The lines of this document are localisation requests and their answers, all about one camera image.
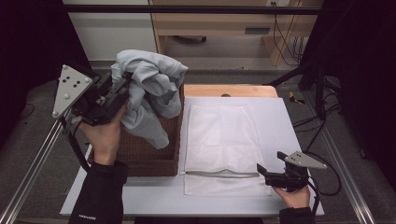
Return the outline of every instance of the woven basket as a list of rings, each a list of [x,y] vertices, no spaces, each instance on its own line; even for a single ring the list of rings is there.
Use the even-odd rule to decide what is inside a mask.
[[[180,115],[172,119],[159,118],[168,133],[169,145],[156,149],[144,138],[121,132],[117,160],[129,167],[128,176],[174,176],[177,174],[180,149],[180,128],[183,120],[184,91],[180,88]]]

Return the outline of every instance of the wall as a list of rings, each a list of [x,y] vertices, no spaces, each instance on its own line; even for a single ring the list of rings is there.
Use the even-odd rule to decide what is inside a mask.
[[[147,0],[64,0],[65,4],[148,5]],[[90,62],[115,61],[124,49],[157,52],[150,14],[69,13]]]

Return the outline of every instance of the folded white cloth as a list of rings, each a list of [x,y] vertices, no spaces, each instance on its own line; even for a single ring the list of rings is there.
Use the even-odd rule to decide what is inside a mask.
[[[121,120],[126,131],[146,138],[156,148],[166,147],[169,140],[157,115],[170,119],[180,114],[178,89],[188,68],[165,55],[127,49],[117,54],[111,70],[113,83],[118,83],[124,72],[134,73],[130,103]]]
[[[246,105],[191,106],[185,194],[268,195],[257,163],[264,164],[262,151]]]

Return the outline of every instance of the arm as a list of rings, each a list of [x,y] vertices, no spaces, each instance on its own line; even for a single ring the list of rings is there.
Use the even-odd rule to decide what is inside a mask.
[[[94,163],[85,177],[69,223],[122,222],[122,186],[128,167],[116,161],[116,156],[120,146],[120,119],[125,109],[126,105],[108,124],[79,125],[94,150]]]
[[[315,218],[309,208],[310,192],[308,186],[294,192],[286,192],[280,188],[274,188],[288,208],[279,211],[280,224],[314,224]]]

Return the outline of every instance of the person's right hand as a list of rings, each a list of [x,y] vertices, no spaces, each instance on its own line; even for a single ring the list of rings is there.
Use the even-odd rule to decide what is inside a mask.
[[[309,206],[309,197],[311,193],[309,192],[308,186],[293,192],[287,192],[281,188],[274,188],[274,191],[279,194],[287,207],[303,208]]]

